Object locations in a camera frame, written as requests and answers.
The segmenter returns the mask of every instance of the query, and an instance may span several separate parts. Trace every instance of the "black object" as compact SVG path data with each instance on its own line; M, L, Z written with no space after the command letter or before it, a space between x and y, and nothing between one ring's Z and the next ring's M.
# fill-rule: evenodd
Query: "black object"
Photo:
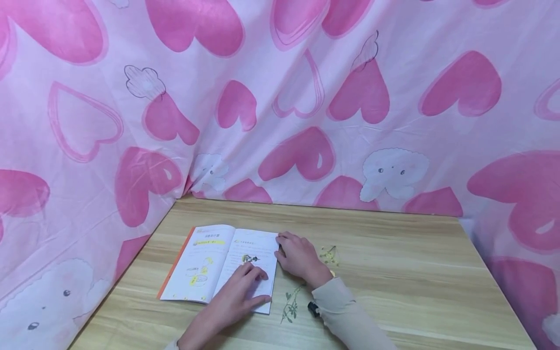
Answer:
M307 309L311 311L313 317L317 318L320 316L319 312L317 311L319 307L314 302L310 301L309 304L307 304Z

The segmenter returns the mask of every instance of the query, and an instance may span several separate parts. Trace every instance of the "beige sleeve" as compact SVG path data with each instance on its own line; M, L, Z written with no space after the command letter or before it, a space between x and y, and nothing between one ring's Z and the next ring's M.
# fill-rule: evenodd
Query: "beige sleeve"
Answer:
M177 346L177 340L178 339L175 339L174 341L169 343L169 345L164 350L179 350L179 347Z
M354 300L340 278L333 278L312 291L325 326L349 350L394 350L395 344Z

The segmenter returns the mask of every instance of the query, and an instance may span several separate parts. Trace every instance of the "left hand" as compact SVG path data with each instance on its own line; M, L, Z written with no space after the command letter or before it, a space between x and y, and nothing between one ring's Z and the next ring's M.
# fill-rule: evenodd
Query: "left hand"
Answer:
M239 266L230 279L223 285L212 301L194 318L178 345L183 349L199 349L222 329L230 326L251 311L271 301L269 295L260 295L247 300L247 293L254 281L267 280L268 275L261 268L251 263Z

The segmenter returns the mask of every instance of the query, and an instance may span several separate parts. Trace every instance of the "open book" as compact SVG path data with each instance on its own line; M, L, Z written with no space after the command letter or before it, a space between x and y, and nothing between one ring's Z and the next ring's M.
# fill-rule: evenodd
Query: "open book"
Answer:
M207 304L239 265L252 262L268 274L255 281L247 298L272 295L278 250L277 233L235 229L228 225L193 227L157 297ZM270 303L254 312L270 314Z

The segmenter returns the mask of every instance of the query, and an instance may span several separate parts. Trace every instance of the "wooden table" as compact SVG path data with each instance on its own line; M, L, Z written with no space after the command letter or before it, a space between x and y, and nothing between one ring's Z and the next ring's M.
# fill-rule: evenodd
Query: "wooden table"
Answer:
M201 305L160 301L158 289L192 226L226 223L291 231L318 250L335 245L345 281L400 349L534 349L456 218L185 198L98 309L72 350L158 350L178 337ZM344 348L297 296L281 323L286 292L301 281L278 267L271 314L227 329L208 348Z

